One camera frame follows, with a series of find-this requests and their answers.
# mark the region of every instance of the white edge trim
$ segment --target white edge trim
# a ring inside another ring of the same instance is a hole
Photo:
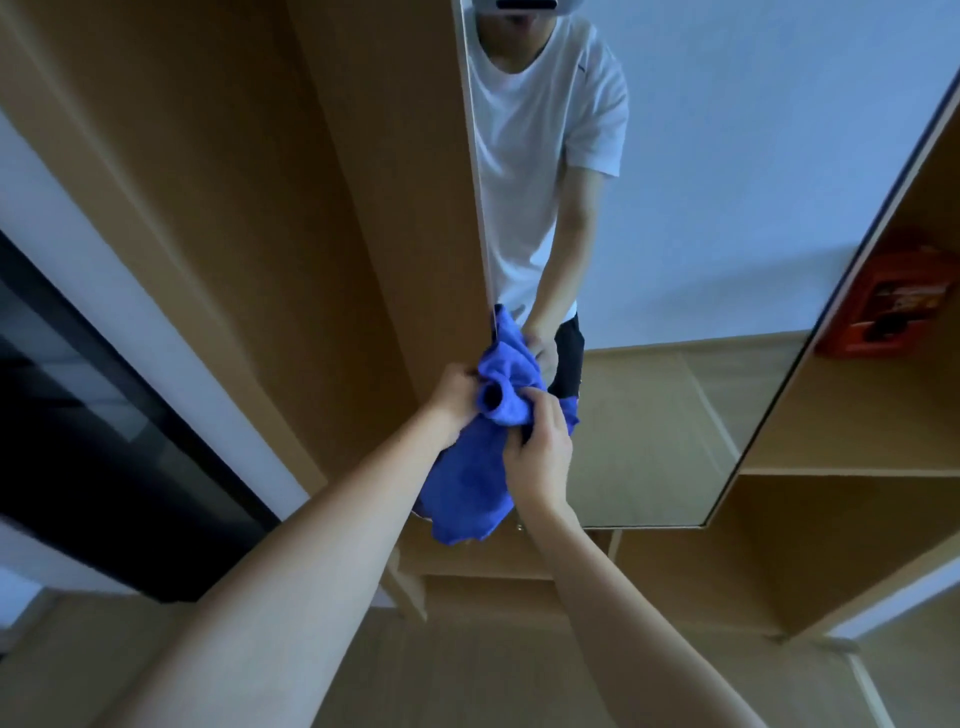
[[[307,501],[290,471],[3,114],[0,229],[279,518]]]

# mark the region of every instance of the blue cloth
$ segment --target blue cloth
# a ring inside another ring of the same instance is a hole
[[[433,537],[442,544],[484,539],[514,508],[503,471],[507,427],[528,425],[533,405],[517,390],[543,386],[540,366],[527,350],[514,319],[498,306],[496,341],[480,357],[480,414],[464,428],[453,447],[444,450],[423,484],[414,511],[433,520]],[[577,398],[560,401],[569,432],[577,420]]]

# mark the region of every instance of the white wall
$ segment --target white wall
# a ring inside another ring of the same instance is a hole
[[[590,348],[809,328],[960,62],[949,0],[588,0],[631,121]]]

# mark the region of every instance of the neck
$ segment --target neck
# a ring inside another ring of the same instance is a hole
[[[505,73],[520,73],[529,68],[546,47],[557,18],[550,17],[538,23],[523,40],[505,33],[495,16],[477,15],[476,22],[480,46],[493,65]]]

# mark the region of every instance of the red package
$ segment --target red package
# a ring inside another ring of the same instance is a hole
[[[817,343],[823,356],[897,356],[930,327],[960,280],[960,257],[922,246],[870,257]]]

